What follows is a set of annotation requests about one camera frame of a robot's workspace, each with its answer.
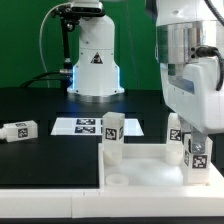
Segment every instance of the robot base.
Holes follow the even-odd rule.
[[[87,103],[109,103],[117,100],[122,100],[124,97],[124,92],[116,93],[114,95],[109,96],[88,96],[81,95],[78,93],[68,92],[68,97],[70,99],[79,100]]]

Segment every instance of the warning label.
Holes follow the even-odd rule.
[[[93,60],[91,61],[92,64],[103,64],[103,61],[97,52],[96,55],[94,56]]]

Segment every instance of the cable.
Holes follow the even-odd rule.
[[[224,26],[224,18],[221,16],[219,11],[215,8],[210,0],[204,0],[208,8],[211,10],[213,15],[218,19],[218,21]]]
[[[45,72],[45,73],[43,73],[43,74],[41,74],[41,75],[38,75],[38,76],[34,77],[34,78],[31,79],[31,80],[38,80],[38,79],[41,79],[41,78],[44,78],[44,77],[48,77],[49,75],[57,75],[57,74],[60,74],[60,72],[59,72],[59,71]]]
[[[208,6],[208,8],[213,13],[213,15],[217,18],[217,20],[222,24],[222,26],[224,26],[224,18],[219,13],[219,11],[216,9],[216,7],[213,5],[213,3],[210,0],[204,0],[204,1],[205,1],[206,5]],[[219,82],[216,87],[216,90],[220,91],[220,89],[223,86],[223,79],[224,79],[224,61],[223,61],[222,55],[220,54],[218,49],[214,49],[213,53],[215,54],[215,56],[217,56],[217,58],[219,60],[219,64],[220,64],[220,78],[219,78]]]
[[[48,16],[51,14],[51,12],[55,9],[57,9],[58,7],[60,6],[64,6],[64,5],[71,5],[69,3],[62,3],[62,4],[59,4],[55,7],[53,7],[44,17],[43,21],[42,21],[42,24],[41,24],[41,27],[40,27],[40,34],[39,34],[39,50],[40,50],[40,57],[41,57],[41,62],[42,62],[42,65],[43,65],[43,68],[44,68],[44,71],[47,72],[47,66],[46,66],[46,63],[45,63],[45,60],[44,60],[44,55],[43,55],[43,49],[42,49],[42,38],[43,38],[43,29],[44,29],[44,26],[45,26],[45,23],[47,21],[47,18]]]
[[[214,57],[216,56],[219,60],[219,67],[220,67],[220,77],[218,84],[216,86],[216,90],[220,91],[223,86],[223,79],[224,79],[224,60],[222,55],[220,54],[219,50],[216,47],[199,47],[196,51],[198,57]]]
[[[223,79],[224,79],[224,61],[223,61],[222,55],[220,54],[218,50],[214,50],[214,53],[216,54],[220,64],[220,77],[216,87],[216,90],[220,91],[223,86]]]
[[[127,17],[127,23],[128,23],[129,40],[130,40],[130,45],[131,45],[131,59],[132,59],[132,64],[133,64],[133,68],[134,68],[137,89],[139,89],[139,74],[138,74],[137,65],[135,62],[135,50],[134,50],[133,37],[132,37],[132,32],[131,32],[131,21],[130,21],[128,0],[126,0],[126,17]]]
[[[64,81],[66,79],[59,79],[59,78],[55,78],[55,79],[32,79],[32,80],[29,80],[25,83],[23,83],[20,87],[22,88],[27,88],[29,85],[31,85],[33,82],[39,82],[39,81]]]

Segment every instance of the white platform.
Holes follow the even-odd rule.
[[[0,218],[224,216],[224,179],[212,165],[208,186],[183,186],[180,167],[164,162],[165,145],[129,144],[119,166],[104,166],[100,189],[1,190]],[[113,173],[128,186],[106,186]]]

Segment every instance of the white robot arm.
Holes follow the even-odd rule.
[[[218,21],[221,16],[215,14],[223,14],[224,3],[157,0],[156,4],[157,59],[164,99],[191,132],[185,142],[184,165],[188,177],[197,176],[188,181],[198,183],[209,170],[207,135],[224,132],[224,28]]]
[[[121,97],[124,89],[120,87],[120,68],[114,62],[115,26],[105,15],[103,4],[99,0],[70,0],[54,13],[63,20],[64,43],[68,43],[66,32],[73,31],[76,25],[80,27],[79,60],[73,66],[68,96],[87,102]]]

